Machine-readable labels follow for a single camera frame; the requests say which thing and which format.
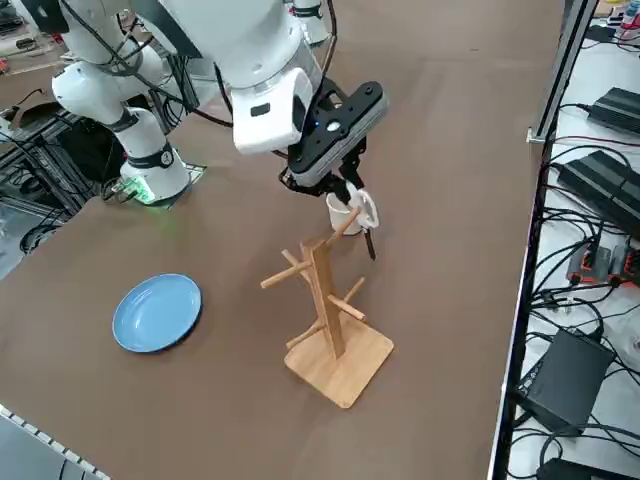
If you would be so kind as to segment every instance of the wooden pole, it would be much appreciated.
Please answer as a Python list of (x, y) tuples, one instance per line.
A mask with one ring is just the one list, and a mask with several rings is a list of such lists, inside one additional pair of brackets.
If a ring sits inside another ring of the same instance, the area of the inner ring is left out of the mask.
[(340, 310), (342, 310), (344, 313), (351, 315), (353, 318), (355, 318), (356, 320), (360, 320), (361, 322), (364, 322), (367, 318), (367, 316), (362, 313), (360, 310), (358, 310), (357, 308), (353, 308), (351, 305), (349, 305), (347, 302), (345, 302), (344, 300), (340, 300), (338, 297), (336, 297), (335, 295), (329, 295), (327, 297), (329, 299), (329, 301), (331, 303), (333, 303), (336, 307), (338, 307)]
[[(300, 265), (300, 261), (298, 261), (295, 255), (291, 253), (289, 250), (283, 250), (281, 253), (282, 253), (282, 256), (288, 260), (291, 266), (296, 267)], [(300, 275), (302, 275), (302, 278), (304, 278), (307, 281), (307, 283), (311, 285), (311, 277), (307, 272), (303, 270), (302, 272), (300, 272)]]
[(331, 264), (329, 263), (329, 248), (324, 242), (318, 246), (302, 246), (304, 263), (311, 262), (309, 276), (311, 277), (311, 292), (313, 303), (318, 312), (320, 324), (327, 327), (329, 347), (337, 360), (345, 352), (342, 326), (340, 325), (340, 310), (328, 298), (333, 295), (335, 288), (331, 276)]
[(286, 280), (289, 277), (292, 277), (293, 275), (295, 275), (296, 273), (300, 273), (303, 270), (309, 268), (311, 266), (311, 262), (307, 261), (307, 262), (302, 262), (299, 263), (298, 265), (291, 267), (287, 270), (284, 270), (280, 273), (276, 273), (273, 277), (269, 277), (266, 280), (264, 280), (262, 283), (260, 283), (260, 286), (262, 288), (269, 288), (274, 286), (277, 283), (280, 283), (283, 280)]
[(360, 291), (362, 285), (364, 285), (364, 277), (360, 277), (360, 280), (358, 280), (356, 284), (351, 287), (351, 290), (349, 290), (349, 292), (344, 296), (344, 301), (349, 303), (351, 299), (355, 297), (356, 294)]
[(309, 330), (304, 332), (302, 335), (298, 335), (293, 340), (289, 340), (287, 342), (287, 350), (291, 350), (296, 345), (299, 345), (300, 343), (304, 342), (307, 338), (313, 337), (316, 333), (318, 333), (321, 330), (324, 330), (325, 328), (327, 328), (326, 325), (321, 325), (316, 321), (316, 323), (311, 325), (311, 328), (309, 328)]

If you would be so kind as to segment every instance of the black power supply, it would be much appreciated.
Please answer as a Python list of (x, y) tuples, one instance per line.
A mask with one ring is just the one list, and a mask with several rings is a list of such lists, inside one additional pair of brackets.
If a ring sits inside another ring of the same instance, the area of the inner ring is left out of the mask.
[(557, 168), (562, 185), (605, 220), (640, 238), (640, 174), (600, 150)]
[(545, 463), (536, 473), (538, 480), (639, 480), (599, 468), (554, 458)]
[(587, 423), (614, 354), (584, 334), (559, 330), (516, 388), (518, 403), (550, 431)]
[(591, 106), (589, 120), (640, 135), (640, 95), (614, 87)]

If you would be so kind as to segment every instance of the table surface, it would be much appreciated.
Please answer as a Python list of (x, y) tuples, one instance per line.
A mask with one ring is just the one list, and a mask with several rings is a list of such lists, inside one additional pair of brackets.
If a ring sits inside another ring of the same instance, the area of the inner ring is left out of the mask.
[[(586, 40), (584, 46), (591, 46), (593, 43), (592, 41)], [(562, 103), (584, 103), (591, 105), (614, 86), (640, 93), (640, 84), (638, 83), (639, 76), (640, 61), (638, 61), (637, 53), (625, 52), (615, 45), (598, 45), (582, 50), (578, 56), (571, 81)], [(638, 143), (637, 136), (616, 132), (602, 125), (590, 122), (587, 120), (587, 114), (582, 110), (567, 107), (560, 110), (556, 136), (557, 138), (561, 138), (572, 135)], [(577, 145), (597, 145), (598, 143), (597, 141), (580, 139), (559, 140), (554, 144), (552, 157)], [(636, 171), (640, 171), (640, 152), (638, 151), (638, 147), (627, 147), (609, 143), (601, 144), (623, 152), (632, 167)], [(582, 158), (595, 150), (597, 150), (597, 148), (577, 149), (558, 158), (557, 163), (562, 164)], [(555, 171), (551, 171), (549, 183), (558, 185), (556, 177)], [(568, 208), (580, 211), (579, 203), (573, 202), (553, 190), (548, 191), (545, 205), (548, 207)], [(556, 250), (580, 241), (582, 238), (582, 232), (568, 223), (548, 222), (542, 229), (538, 258), (544, 258)], [(605, 232), (602, 238), (602, 245), (613, 249), (615, 245), (624, 244), (625, 241), (625, 236), (615, 236)], [(550, 261), (536, 272), (536, 285), (556, 263), (557, 261)], [(545, 287), (566, 287), (568, 283), (566, 280), (566, 271), (567, 266), (565, 264), (549, 278), (545, 283)], [(606, 292), (606, 289), (591, 292), (584, 291), (580, 292), (579, 295), (576, 294), (576, 296), (584, 298), (585, 300), (596, 300)], [(616, 290), (605, 302), (597, 304), (597, 308), (606, 316), (625, 312), (638, 303), (640, 303), (640, 291), (635, 287), (623, 287)], [(544, 310), (543, 313), (552, 321), (566, 328), (594, 318), (593, 312), (584, 307), (573, 308), (570, 312), (559, 309), (557, 312)], [(630, 319), (637, 321), (637, 310), (626, 316), (613, 317), (605, 320), (605, 336), (612, 339), (616, 349), (620, 346), (619, 343), (616, 343), (615, 333), (621, 332), (622, 326)], [(584, 331), (590, 332), (593, 330), (593, 326), (585, 326), (583, 329)], [(529, 321), (528, 331), (553, 335), (556, 332), (556, 328), (532, 316)], [(549, 346), (544, 340), (531, 340), (527, 345), (523, 375), (540, 359)], [(611, 372), (617, 368), (618, 366), (614, 364), (609, 368), (609, 371)], [(638, 405), (640, 405), (640, 388), (638, 388), (625, 373), (619, 373), (606, 379), (603, 383), (593, 409), (593, 415), (604, 424), (640, 432), (640, 409)], [(523, 428), (542, 428), (544, 430), (535, 420), (526, 422)], [(528, 432), (516, 434), (514, 438), (518, 438), (526, 433)], [(595, 430), (591, 430), (589, 433), (602, 435), (602, 432)], [(539, 453), (543, 442), (544, 438), (531, 437), (516, 443), (511, 452), (511, 472), (515, 475), (528, 475), (535, 472), (539, 465)], [(567, 460), (631, 476), (637, 476), (640, 471), (640, 459), (629, 455), (615, 444), (602, 442), (600, 440), (580, 438), (577, 440), (563, 439), (561, 442), (565, 452), (564, 458)], [(551, 456), (555, 454), (556, 449), (550, 448), (547, 458), (551, 458)]]
[[(503, 3), (337, 5), (334, 80), (379, 80), (392, 102), (361, 167), (379, 259), (361, 238), (334, 255), (338, 288), (367, 276), (354, 306), (396, 345), (351, 410), (284, 366), (314, 320), (305, 285), (259, 287), (282, 248), (328, 232), (324, 200), (198, 118), (171, 139), (209, 170), (172, 210), (90, 201), (3, 281), (0, 402), (118, 480), (486, 476), (535, 185), (525, 132), (561, 17), (555, 0)], [(199, 284), (200, 322), (127, 353), (113, 310), (161, 272)]]

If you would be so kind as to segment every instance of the brown table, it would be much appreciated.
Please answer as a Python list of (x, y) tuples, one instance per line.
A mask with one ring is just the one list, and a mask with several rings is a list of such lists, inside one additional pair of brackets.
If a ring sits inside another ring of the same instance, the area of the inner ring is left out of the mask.
[[(302, 281), (259, 288), (281, 248), (327, 233), (324, 201), (198, 118), (172, 140), (210, 168), (174, 209), (91, 201), (0, 285), (0, 402), (117, 480), (486, 476), (534, 186), (524, 137), (561, 5), (405, 3), (338, 5), (334, 79), (392, 101), (362, 165), (379, 260), (361, 239), (335, 256), (340, 288), (367, 275), (354, 305), (396, 349), (351, 410), (283, 364), (313, 321)], [(200, 285), (200, 323), (127, 353), (113, 310), (161, 272)]]

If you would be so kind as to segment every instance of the wooden peg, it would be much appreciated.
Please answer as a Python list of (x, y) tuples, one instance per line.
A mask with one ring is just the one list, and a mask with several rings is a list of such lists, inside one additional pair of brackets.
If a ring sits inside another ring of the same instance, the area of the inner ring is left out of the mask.
[(358, 215), (360, 215), (361, 212), (362, 210), (360, 209), (360, 207), (351, 210), (351, 213), (344, 221), (344, 223), (340, 225), (340, 227), (333, 233), (333, 235), (331, 235), (331, 237), (325, 242), (327, 247), (333, 245), (340, 237), (342, 237), (342, 235), (344, 235), (344, 232), (346, 232), (347, 228), (349, 228), (351, 224), (356, 221), (356, 218), (358, 218)]
[(294, 276), (296, 273), (302, 272), (303, 270), (309, 268), (310, 266), (311, 266), (310, 261), (299, 263), (298, 265), (295, 265), (287, 270), (284, 270), (280, 273), (276, 273), (273, 277), (267, 278), (266, 280), (260, 283), (260, 286), (262, 288), (272, 287), (276, 283), (280, 283), (281, 281)]
[(364, 322), (366, 320), (367, 316), (364, 313), (362, 313), (357, 308), (352, 307), (344, 300), (340, 300), (335, 295), (328, 295), (327, 299), (344, 313), (351, 315), (356, 320), (360, 320), (361, 322)]
[(356, 284), (351, 287), (351, 290), (349, 290), (349, 292), (344, 296), (344, 301), (349, 303), (351, 299), (355, 297), (356, 294), (360, 291), (362, 285), (364, 285), (364, 277), (360, 277), (360, 280), (358, 280)]
[[(289, 250), (283, 250), (281, 253), (282, 253), (282, 256), (286, 258), (293, 267), (300, 265), (300, 261)], [(303, 270), (300, 272), (300, 275), (302, 275), (302, 278), (304, 278), (307, 281), (307, 283), (311, 284), (311, 277), (307, 272)]]
[(309, 329), (306, 332), (304, 332), (302, 335), (298, 335), (293, 340), (289, 340), (287, 342), (287, 350), (291, 350), (296, 345), (304, 342), (307, 338), (313, 337), (316, 333), (320, 332), (321, 330), (324, 330), (325, 328), (327, 328), (326, 325), (322, 325), (320, 322), (316, 320), (316, 322), (313, 325), (311, 325), (311, 327), (309, 327)]
[[(349, 303), (351, 301), (351, 299), (353, 299), (353, 297), (355, 297), (355, 295), (358, 293), (358, 291), (362, 288), (362, 285), (364, 285), (364, 277), (360, 277), (360, 280), (358, 280), (356, 282), (356, 284), (353, 287), (351, 287), (351, 290), (349, 290), (349, 293), (347, 293), (344, 296), (344, 301), (346, 303)], [(316, 321), (311, 324), (311, 326), (307, 329), (306, 332), (304, 332), (301, 335), (298, 335), (296, 338), (291, 339), (291, 340), (289, 340), (287, 342), (287, 344), (286, 344), (287, 345), (287, 350), (291, 350), (296, 345), (299, 345), (302, 342), (304, 342), (307, 338), (310, 338), (310, 337), (314, 336), (316, 333), (318, 333), (319, 331), (324, 330), (324, 328), (325, 328), (325, 326), (320, 323), (320, 319), (316, 318)]]

